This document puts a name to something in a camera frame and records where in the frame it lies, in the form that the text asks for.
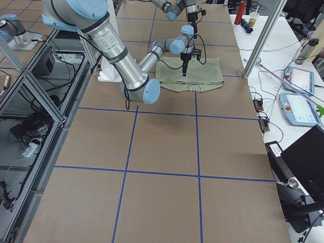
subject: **blue joint cap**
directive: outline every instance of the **blue joint cap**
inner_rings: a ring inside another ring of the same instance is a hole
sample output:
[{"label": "blue joint cap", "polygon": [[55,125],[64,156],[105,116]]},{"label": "blue joint cap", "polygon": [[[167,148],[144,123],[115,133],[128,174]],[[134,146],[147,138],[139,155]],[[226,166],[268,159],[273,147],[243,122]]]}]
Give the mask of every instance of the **blue joint cap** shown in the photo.
[{"label": "blue joint cap", "polygon": [[2,39],[5,42],[10,42],[13,39],[13,37],[11,35],[9,35],[7,32],[1,31],[1,30],[0,30],[0,36],[2,37]]},{"label": "blue joint cap", "polygon": [[46,17],[42,14],[43,23],[47,26],[50,26],[55,29],[70,31],[70,32],[77,32],[78,28],[76,26],[71,26],[65,23],[58,22],[57,20],[51,19]]},{"label": "blue joint cap", "polygon": [[143,103],[154,104],[160,97],[160,92],[161,92],[160,83],[154,78],[150,79],[144,89]]},{"label": "blue joint cap", "polygon": [[87,19],[100,19],[108,11],[107,0],[66,0],[70,7]]},{"label": "blue joint cap", "polygon": [[175,21],[177,19],[177,15],[175,13],[172,13],[172,12],[168,12],[167,13],[167,18],[171,21]]},{"label": "blue joint cap", "polygon": [[175,39],[170,44],[170,52],[174,55],[179,55],[180,53],[182,53],[184,51],[185,48],[186,48],[186,45],[180,39]]},{"label": "blue joint cap", "polygon": [[1,18],[4,20],[19,20],[19,18],[15,14],[4,14],[1,16]]},{"label": "blue joint cap", "polygon": [[183,34],[193,34],[193,27],[189,24],[181,27],[181,33]]}]

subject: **computer monitor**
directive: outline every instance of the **computer monitor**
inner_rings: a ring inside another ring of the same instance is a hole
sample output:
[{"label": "computer monitor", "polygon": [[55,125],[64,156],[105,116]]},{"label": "computer monitor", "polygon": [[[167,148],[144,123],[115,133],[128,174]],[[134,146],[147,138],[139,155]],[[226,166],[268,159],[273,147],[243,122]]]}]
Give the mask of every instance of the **computer monitor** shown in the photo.
[{"label": "computer monitor", "polygon": [[281,153],[288,168],[314,201],[324,201],[324,130],[313,126]]}]

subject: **red bottle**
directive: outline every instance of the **red bottle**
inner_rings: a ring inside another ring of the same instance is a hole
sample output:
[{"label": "red bottle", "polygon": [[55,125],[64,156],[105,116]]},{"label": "red bottle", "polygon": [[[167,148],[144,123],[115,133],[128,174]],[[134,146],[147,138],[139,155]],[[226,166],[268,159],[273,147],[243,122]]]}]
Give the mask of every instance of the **red bottle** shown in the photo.
[{"label": "red bottle", "polygon": [[244,13],[245,8],[247,7],[247,1],[241,1],[239,4],[238,12],[234,21],[234,24],[241,24],[241,19]]}]

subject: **folded towel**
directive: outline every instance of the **folded towel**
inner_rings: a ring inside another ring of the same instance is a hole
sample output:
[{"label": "folded towel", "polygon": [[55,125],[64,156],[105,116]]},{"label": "folded towel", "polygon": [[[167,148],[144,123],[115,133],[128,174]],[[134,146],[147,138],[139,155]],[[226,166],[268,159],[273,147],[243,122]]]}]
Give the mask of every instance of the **folded towel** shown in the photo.
[{"label": "folded towel", "polygon": [[[180,58],[162,57],[170,67],[180,67]],[[217,89],[224,85],[219,58],[207,58],[206,64],[201,65],[196,59],[191,59],[188,64],[187,76],[182,76],[182,68],[173,70],[164,63],[156,64],[156,79],[161,86],[173,91],[197,91]]]}]

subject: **white table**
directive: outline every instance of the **white table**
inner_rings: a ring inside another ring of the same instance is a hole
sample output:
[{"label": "white table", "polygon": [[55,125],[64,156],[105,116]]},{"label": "white table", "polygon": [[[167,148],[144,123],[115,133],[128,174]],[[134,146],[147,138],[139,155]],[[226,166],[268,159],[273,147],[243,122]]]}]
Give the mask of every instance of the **white table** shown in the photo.
[{"label": "white table", "polygon": [[[245,18],[246,21],[249,20],[248,16],[243,16],[243,17]],[[235,25],[234,20],[235,20],[235,15],[231,15],[231,22],[235,32],[236,41],[240,48],[241,60],[243,62],[243,65],[245,66],[246,61],[244,61],[244,58],[249,59],[252,51],[245,51],[241,49],[252,50],[254,48],[257,39],[262,31],[262,28],[267,20],[267,16],[260,16],[255,26],[253,27],[253,32],[251,34],[247,34],[240,25]],[[285,67],[291,62],[297,49],[300,47],[300,44],[296,36],[290,29],[286,19],[284,17],[279,17],[263,50],[278,50],[283,47],[287,47],[287,48],[284,48],[280,51],[262,52],[260,55],[262,64],[272,71],[278,69],[285,69]],[[324,86],[323,81],[321,80],[316,69],[310,62],[304,62],[304,64],[302,65],[293,64],[292,66],[313,71],[315,74],[314,75],[315,84]],[[261,90],[259,78],[258,78],[259,71],[264,71],[264,69],[262,69],[259,66],[253,68],[248,78],[249,86],[254,87],[256,89],[256,92],[262,95],[263,99],[264,98],[273,99],[274,98],[273,96]],[[278,71],[276,73],[279,76],[283,76],[283,71]],[[276,95],[277,93],[276,89],[280,87],[281,82],[275,77],[273,77],[270,73],[266,73],[266,72],[261,72],[260,77],[261,77],[262,89]],[[288,91],[286,91],[282,86],[282,88],[279,91],[279,94],[285,92]],[[318,96],[319,98],[324,98],[324,89],[315,88],[315,95]],[[268,116],[270,116],[272,104],[273,101],[264,100],[263,107],[265,113],[268,114]],[[283,140],[280,142],[280,145],[283,150],[289,147],[293,142],[295,142],[298,138],[300,138],[303,134],[305,134],[310,129],[305,127],[293,127],[289,125],[283,112],[281,111],[278,96],[273,104],[273,111],[272,111],[272,116],[270,121],[276,124],[277,126],[279,126],[283,131]],[[264,142],[266,143],[275,140],[279,141],[281,139],[281,131],[272,124],[270,124],[269,126],[270,126],[270,132],[265,133],[263,138]],[[287,226],[289,229],[291,241],[297,242],[299,237],[302,237],[303,235],[297,234],[289,223],[287,224]],[[307,238],[306,242],[322,243],[323,239],[324,239],[324,226],[314,227],[309,237]]]}]

